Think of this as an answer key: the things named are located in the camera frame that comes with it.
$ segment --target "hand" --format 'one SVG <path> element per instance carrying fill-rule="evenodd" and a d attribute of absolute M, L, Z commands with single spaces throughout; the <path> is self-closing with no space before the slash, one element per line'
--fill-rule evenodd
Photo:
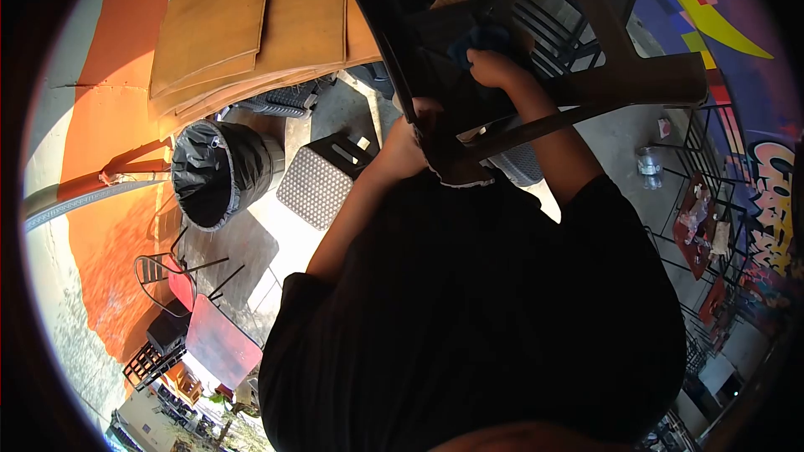
<path fill-rule="evenodd" d="M 528 72 L 509 57 L 496 51 L 468 49 L 466 59 L 472 64 L 469 72 L 474 80 L 486 87 L 505 89 L 517 78 L 528 75 Z"/>
<path fill-rule="evenodd" d="M 413 109 L 420 118 L 435 118 L 444 108 L 432 98 L 414 98 Z M 416 140 L 416 130 L 405 116 L 397 118 L 391 127 L 382 150 L 369 168 L 385 180 L 398 181 L 414 176 L 427 167 L 424 152 Z"/>

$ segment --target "red chair seat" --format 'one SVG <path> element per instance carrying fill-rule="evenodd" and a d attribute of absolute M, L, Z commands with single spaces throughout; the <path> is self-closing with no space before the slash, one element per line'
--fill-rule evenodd
<path fill-rule="evenodd" d="M 182 272 L 183 270 L 182 266 L 179 266 L 178 262 L 170 255 L 165 255 L 162 263 L 176 272 Z M 170 291 L 173 292 L 173 295 L 178 298 L 178 301 L 182 303 L 189 312 L 193 312 L 193 306 L 196 304 L 196 294 L 194 293 L 194 286 L 193 282 L 190 280 L 190 276 L 168 273 L 167 284 L 170 287 Z"/>

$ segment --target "black shirt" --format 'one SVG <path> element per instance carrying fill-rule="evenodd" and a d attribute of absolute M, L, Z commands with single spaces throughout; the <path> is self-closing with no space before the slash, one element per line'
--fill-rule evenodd
<path fill-rule="evenodd" d="M 678 395 L 678 298 L 600 176 L 556 224 L 509 182 L 424 172 L 384 198 L 337 286 L 288 276 L 260 367 L 279 451 L 426 450 L 549 421 L 634 442 Z"/>

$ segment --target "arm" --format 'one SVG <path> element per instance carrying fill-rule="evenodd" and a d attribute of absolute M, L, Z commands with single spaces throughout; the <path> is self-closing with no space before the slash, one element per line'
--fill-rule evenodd
<path fill-rule="evenodd" d="M 467 59 L 477 82 L 505 90 L 524 123 L 558 112 L 556 104 L 523 68 L 495 51 L 469 49 Z M 531 142 L 544 178 L 559 205 L 566 205 L 578 191 L 603 174 L 597 158 L 573 126 Z"/>
<path fill-rule="evenodd" d="M 419 116 L 441 109 L 438 103 L 424 98 L 414 98 L 413 107 Z M 413 126 L 405 118 L 398 118 L 388 133 L 385 146 L 360 173 L 332 226 L 321 239 L 307 265 L 307 274 L 335 284 L 349 245 L 366 227 L 388 190 L 426 166 L 425 155 L 416 142 Z"/>

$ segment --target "blue cloth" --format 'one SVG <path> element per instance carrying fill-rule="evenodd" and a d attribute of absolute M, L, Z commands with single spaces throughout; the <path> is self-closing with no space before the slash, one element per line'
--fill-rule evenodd
<path fill-rule="evenodd" d="M 472 68 L 472 64 L 466 59 L 466 50 L 469 48 L 480 49 L 481 51 L 496 51 L 515 61 L 518 58 L 511 46 L 510 32 L 501 25 L 473 26 L 467 33 L 458 37 L 455 42 L 449 45 L 447 55 L 455 65 L 468 70 Z"/>

